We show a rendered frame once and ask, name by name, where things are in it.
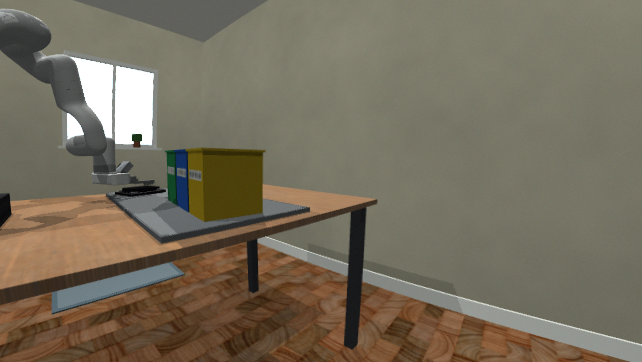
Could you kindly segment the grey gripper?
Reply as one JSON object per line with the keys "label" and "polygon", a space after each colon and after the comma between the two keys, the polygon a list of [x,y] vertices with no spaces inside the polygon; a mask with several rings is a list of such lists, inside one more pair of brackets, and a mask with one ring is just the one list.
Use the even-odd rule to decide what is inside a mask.
{"label": "grey gripper", "polygon": [[[132,182],[130,182],[132,180]],[[155,183],[154,180],[136,180],[136,176],[130,176],[128,173],[117,173],[117,172],[103,172],[103,173],[92,173],[92,183],[96,184],[107,184],[107,185],[122,185],[122,184],[140,184],[150,185]]]}

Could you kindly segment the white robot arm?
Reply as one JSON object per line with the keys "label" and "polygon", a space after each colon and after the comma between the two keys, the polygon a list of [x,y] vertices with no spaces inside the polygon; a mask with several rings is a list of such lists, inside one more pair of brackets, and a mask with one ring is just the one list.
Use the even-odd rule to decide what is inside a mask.
{"label": "white robot arm", "polygon": [[75,156],[93,156],[95,173],[128,173],[133,167],[130,161],[123,161],[117,169],[114,165],[115,140],[106,137],[100,119],[87,104],[74,59],[40,52],[51,38],[48,26],[33,15],[0,9],[0,50],[39,81],[51,83],[57,106],[74,117],[83,131],[84,135],[66,141],[67,151]]}

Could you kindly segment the green open bin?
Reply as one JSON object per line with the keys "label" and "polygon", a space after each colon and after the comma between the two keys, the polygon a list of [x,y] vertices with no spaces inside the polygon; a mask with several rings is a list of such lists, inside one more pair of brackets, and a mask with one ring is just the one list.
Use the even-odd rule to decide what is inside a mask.
{"label": "green open bin", "polygon": [[167,185],[168,200],[177,205],[177,183],[176,183],[176,152],[167,152]]}

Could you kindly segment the yellow bin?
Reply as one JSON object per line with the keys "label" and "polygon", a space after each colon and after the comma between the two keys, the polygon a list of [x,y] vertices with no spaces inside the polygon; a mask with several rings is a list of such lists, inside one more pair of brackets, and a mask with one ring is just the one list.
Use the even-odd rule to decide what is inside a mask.
{"label": "yellow bin", "polygon": [[190,214],[207,222],[263,213],[265,150],[186,151]]}

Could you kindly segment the blue bin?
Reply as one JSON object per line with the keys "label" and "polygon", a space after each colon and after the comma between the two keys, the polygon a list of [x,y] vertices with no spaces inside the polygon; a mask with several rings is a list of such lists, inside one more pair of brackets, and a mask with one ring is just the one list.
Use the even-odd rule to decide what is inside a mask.
{"label": "blue bin", "polygon": [[189,212],[188,152],[182,151],[186,149],[174,150],[176,152],[177,206]]}

